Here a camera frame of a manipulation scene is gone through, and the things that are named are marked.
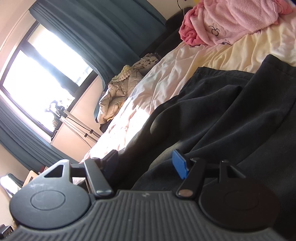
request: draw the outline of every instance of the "metal screw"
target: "metal screw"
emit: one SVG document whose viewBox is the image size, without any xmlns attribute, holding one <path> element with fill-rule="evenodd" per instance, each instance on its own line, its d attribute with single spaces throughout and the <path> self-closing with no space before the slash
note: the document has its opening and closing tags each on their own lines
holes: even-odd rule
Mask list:
<svg viewBox="0 0 296 241">
<path fill-rule="evenodd" d="M 96 193 L 101 196 L 108 196 L 112 193 L 112 190 L 98 190 Z"/>
<path fill-rule="evenodd" d="M 181 197 L 191 197 L 193 195 L 193 191 L 189 189 L 182 189 L 178 192 Z"/>
</svg>

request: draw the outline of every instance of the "pink towel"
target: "pink towel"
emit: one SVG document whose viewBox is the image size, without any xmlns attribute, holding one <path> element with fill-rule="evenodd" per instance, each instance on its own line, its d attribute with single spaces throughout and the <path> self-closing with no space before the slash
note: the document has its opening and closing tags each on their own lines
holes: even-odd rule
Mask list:
<svg viewBox="0 0 296 241">
<path fill-rule="evenodd" d="M 291 12 L 285 0 L 201 0 L 186 13 L 179 33 L 191 46 L 234 44 Z"/>
</svg>

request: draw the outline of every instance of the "cream bedsheet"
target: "cream bedsheet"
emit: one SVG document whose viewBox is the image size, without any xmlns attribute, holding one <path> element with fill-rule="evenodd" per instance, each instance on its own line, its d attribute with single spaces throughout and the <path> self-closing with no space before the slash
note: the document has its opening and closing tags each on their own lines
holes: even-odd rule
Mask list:
<svg viewBox="0 0 296 241">
<path fill-rule="evenodd" d="M 123 149 L 149 115 L 177 95 L 200 66 L 255 73 L 268 54 L 296 66 L 296 11 L 282 15 L 279 25 L 246 35 L 234 45 L 195 46 L 181 43 L 145 76 L 111 122 L 107 131 L 85 155 L 103 158 Z"/>
</svg>

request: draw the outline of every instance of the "blue clip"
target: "blue clip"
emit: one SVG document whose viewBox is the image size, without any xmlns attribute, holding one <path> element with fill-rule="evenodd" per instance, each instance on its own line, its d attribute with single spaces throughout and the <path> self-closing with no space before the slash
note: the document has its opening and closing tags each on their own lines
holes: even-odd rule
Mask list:
<svg viewBox="0 0 296 241">
<path fill-rule="evenodd" d="M 186 157 L 179 150 L 173 150 L 172 160 L 180 178 L 186 179 L 190 171 Z"/>
</svg>

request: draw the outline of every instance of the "dark teal curtain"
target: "dark teal curtain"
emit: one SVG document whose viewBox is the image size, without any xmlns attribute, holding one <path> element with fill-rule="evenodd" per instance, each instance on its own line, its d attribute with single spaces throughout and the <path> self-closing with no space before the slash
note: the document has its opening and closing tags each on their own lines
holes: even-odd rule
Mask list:
<svg viewBox="0 0 296 241">
<path fill-rule="evenodd" d="M 0 144 L 27 169 L 39 172 L 41 167 L 61 159 L 75 160 L 38 136 L 0 100 Z"/>
<path fill-rule="evenodd" d="M 165 31 L 165 19 L 146 0 L 38 0 L 30 13 L 105 83 Z"/>
</svg>

